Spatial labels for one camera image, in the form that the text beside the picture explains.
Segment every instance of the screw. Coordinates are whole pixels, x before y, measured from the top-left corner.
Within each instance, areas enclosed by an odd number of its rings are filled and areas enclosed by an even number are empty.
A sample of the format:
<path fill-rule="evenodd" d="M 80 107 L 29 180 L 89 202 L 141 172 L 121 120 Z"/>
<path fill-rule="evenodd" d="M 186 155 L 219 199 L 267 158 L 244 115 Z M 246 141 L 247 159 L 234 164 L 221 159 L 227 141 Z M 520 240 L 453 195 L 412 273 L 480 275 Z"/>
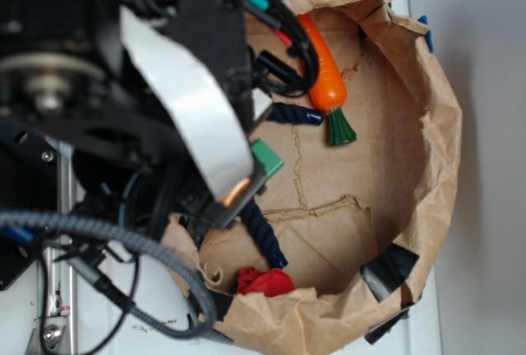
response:
<path fill-rule="evenodd" d="M 40 158 L 47 164 L 51 163 L 55 159 L 55 154 L 51 151 L 45 151 L 40 155 Z"/>
<path fill-rule="evenodd" d="M 51 347 L 60 342 L 62 331 L 56 325 L 46 326 L 44 330 L 44 342 Z"/>
<path fill-rule="evenodd" d="M 25 83 L 25 92 L 35 99 L 35 107 L 41 113 L 60 113 L 65 99 L 72 92 L 68 79 L 46 73 L 30 77 Z"/>

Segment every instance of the red cloth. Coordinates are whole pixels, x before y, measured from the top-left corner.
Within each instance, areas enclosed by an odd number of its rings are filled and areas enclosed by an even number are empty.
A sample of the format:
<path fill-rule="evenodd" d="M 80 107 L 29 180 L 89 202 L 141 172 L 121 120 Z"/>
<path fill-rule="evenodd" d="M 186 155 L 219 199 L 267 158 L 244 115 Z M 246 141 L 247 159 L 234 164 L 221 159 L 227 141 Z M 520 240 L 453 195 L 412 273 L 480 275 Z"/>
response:
<path fill-rule="evenodd" d="M 237 294 L 246 295 L 252 292 L 263 292 L 267 297 L 289 293 L 296 289 L 292 279 L 281 269 L 272 269 L 261 273 L 253 267 L 239 270 Z"/>

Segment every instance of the toy carrot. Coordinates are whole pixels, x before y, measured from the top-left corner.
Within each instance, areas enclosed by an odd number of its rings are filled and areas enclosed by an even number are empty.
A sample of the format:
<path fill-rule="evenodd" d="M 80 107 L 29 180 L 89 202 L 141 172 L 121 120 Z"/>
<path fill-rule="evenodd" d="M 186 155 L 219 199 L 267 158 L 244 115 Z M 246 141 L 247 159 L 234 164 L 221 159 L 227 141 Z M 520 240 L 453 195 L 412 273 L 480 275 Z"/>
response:
<path fill-rule="evenodd" d="M 312 103 L 329 119 L 329 144 L 342 145 L 356 140 L 356 133 L 345 119 L 341 107 L 347 99 L 347 88 L 339 74 L 335 59 L 308 14 L 298 16 L 318 54 L 320 71 L 309 91 Z"/>

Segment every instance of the navy blue rope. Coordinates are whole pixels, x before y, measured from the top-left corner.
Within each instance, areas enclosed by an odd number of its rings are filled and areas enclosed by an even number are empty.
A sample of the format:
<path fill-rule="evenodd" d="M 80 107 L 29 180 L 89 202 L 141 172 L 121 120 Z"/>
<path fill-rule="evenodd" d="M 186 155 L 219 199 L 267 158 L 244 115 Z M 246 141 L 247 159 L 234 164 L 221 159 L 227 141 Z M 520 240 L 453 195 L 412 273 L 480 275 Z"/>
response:
<path fill-rule="evenodd" d="M 269 121 L 281 123 L 308 123 L 311 125 L 320 125 L 323 122 L 323 113 L 319 110 L 313 110 L 298 106 L 296 104 L 274 103 L 272 113 L 267 118 Z"/>
<path fill-rule="evenodd" d="M 279 248 L 279 242 L 272 226 L 261 213 L 256 201 L 252 198 L 241 212 L 241 219 L 248 232 L 256 242 L 261 254 L 273 267 L 283 269 L 288 265 L 287 259 Z"/>

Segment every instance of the brown paper bag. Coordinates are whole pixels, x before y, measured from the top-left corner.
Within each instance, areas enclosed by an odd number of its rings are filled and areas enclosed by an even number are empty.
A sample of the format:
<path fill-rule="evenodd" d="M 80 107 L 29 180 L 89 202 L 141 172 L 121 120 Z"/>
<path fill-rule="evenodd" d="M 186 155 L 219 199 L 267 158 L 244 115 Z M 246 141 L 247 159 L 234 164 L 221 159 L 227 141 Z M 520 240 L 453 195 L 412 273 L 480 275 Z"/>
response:
<path fill-rule="evenodd" d="M 358 140 L 329 147 L 326 124 L 266 122 L 256 131 L 285 162 L 256 201 L 299 289 L 236 296 L 215 326 L 236 345 L 272 355 L 329 354 L 422 295 L 454 207 L 461 111 L 423 38 L 427 27 L 395 15 L 389 1 L 286 1 L 294 13 L 311 13 L 329 45 Z M 256 52 L 281 53 L 299 68 L 263 25 L 247 24 Z M 280 100 L 311 107 L 307 96 Z M 360 266 L 392 243 L 419 259 L 405 285 L 378 302 Z M 242 224 L 209 233 L 199 258 L 208 284 L 226 292 L 235 290 L 241 268 L 270 268 Z"/>

